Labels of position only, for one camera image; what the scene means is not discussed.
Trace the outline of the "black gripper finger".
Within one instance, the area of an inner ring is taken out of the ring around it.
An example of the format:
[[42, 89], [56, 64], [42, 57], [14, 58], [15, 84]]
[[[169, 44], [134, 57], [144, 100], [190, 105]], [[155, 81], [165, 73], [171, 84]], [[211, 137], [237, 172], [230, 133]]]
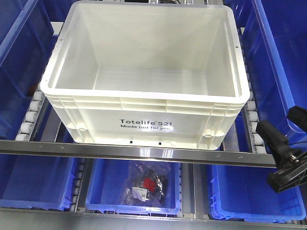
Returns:
[[293, 106], [288, 110], [287, 118], [296, 124], [304, 132], [307, 132], [307, 110], [299, 106]]
[[299, 163], [301, 149], [290, 147], [288, 138], [271, 123], [266, 120], [258, 122], [256, 132], [270, 149], [276, 165]]

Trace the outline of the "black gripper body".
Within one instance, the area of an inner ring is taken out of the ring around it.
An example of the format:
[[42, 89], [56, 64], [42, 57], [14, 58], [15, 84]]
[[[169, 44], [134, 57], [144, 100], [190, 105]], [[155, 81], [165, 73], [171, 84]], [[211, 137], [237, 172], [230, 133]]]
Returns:
[[305, 151], [294, 164], [284, 166], [269, 173], [267, 184], [274, 192], [280, 193], [307, 183], [307, 152]]

